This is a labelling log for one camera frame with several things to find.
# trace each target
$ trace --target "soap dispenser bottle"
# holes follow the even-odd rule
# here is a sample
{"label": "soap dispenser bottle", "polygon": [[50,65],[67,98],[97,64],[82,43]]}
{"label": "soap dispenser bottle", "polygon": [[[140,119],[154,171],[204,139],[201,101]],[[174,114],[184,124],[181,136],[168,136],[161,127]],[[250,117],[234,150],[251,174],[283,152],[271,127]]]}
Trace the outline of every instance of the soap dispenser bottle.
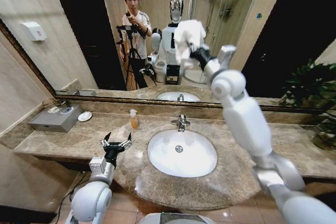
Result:
{"label": "soap dispenser bottle", "polygon": [[136,115],[136,110],[132,109],[130,110],[130,121],[131,121],[131,126],[133,129],[136,129],[139,126],[138,122],[138,116]]}

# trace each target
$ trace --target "potted plant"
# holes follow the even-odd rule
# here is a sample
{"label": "potted plant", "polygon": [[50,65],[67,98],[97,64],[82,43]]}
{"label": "potted plant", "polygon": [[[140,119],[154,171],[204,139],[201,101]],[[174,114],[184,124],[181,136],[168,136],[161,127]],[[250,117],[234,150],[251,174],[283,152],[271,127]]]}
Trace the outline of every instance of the potted plant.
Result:
{"label": "potted plant", "polygon": [[317,125],[320,132],[313,143],[324,150],[336,149],[336,116],[325,113],[327,118]]}
{"label": "potted plant", "polygon": [[285,81],[286,93],[280,105],[331,108],[336,104],[336,63],[316,64],[312,59],[297,68]]}

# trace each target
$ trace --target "silver robot head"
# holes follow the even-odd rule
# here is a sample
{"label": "silver robot head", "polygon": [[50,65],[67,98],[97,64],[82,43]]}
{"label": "silver robot head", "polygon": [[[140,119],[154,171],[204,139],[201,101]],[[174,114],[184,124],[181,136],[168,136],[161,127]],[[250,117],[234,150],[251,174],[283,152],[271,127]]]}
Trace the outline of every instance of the silver robot head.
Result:
{"label": "silver robot head", "polygon": [[173,23],[177,24],[181,21],[183,13],[184,0],[170,0],[170,19]]}

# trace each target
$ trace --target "white shirt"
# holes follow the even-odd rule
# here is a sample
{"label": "white shirt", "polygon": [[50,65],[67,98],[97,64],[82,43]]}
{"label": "white shirt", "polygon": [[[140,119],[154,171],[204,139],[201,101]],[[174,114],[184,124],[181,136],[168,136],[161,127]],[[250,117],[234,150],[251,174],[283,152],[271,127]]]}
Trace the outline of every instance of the white shirt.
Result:
{"label": "white shirt", "polygon": [[[151,23],[149,21],[148,15],[144,12],[138,11],[138,14],[136,15],[136,18],[143,24],[145,25],[148,30],[152,30],[151,27]],[[126,25],[126,26],[130,26],[131,23],[129,22],[128,18],[126,17],[126,14],[124,14],[124,16],[122,16],[122,24]],[[128,45],[128,49],[131,48],[131,43],[128,40],[127,37],[127,33],[126,31],[122,30],[122,39],[124,41],[127,41],[127,45]],[[133,48],[135,48],[141,59],[146,59],[147,58],[147,50],[146,50],[146,40],[143,39],[139,33],[133,34],[133,39],[132,39],[132,43],[133,43]]]}

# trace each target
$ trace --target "cloth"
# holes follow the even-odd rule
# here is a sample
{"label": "cloth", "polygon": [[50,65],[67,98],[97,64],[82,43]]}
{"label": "cloth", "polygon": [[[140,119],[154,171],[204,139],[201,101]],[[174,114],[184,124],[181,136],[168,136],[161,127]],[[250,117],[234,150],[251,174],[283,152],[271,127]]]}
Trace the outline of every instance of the cloth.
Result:
{"label": "cloth", "polygon": [[[151,23],[149,21],[148,15],[146,13],[139,11],[138,14],[136,15],[136,18],[141,23],[143,23],[148,28],[148,30],[150,30],[150,31],[152,30]],[[124,16],[122,16],[122,24],[126,25],[126,26],[132,25],[129,22],[129,20],[127,19],[126,14],[124,14]],[[127,42],[128,49],[130,49],[131,48],[131,43],[128,40],[126,31],[122,30],[121,33],[122,33],[122,39]],[[138,51],[138,53],[140,55],[140,58],[141,59],[146,59],[147,58],[146,40],[143,39],[140,36],[139,33],[136,33],[136,34],[133,34],[132,42],[133,42],[133,48],[135,48]]]}
{"label": "cloth", "polygon": [[198,20],[181,21],[174,33],[175,57],[178,65],[185,69],[194,68],[198,62],[190,59],[190,46],[194,49],[200,47],[206,33]]}

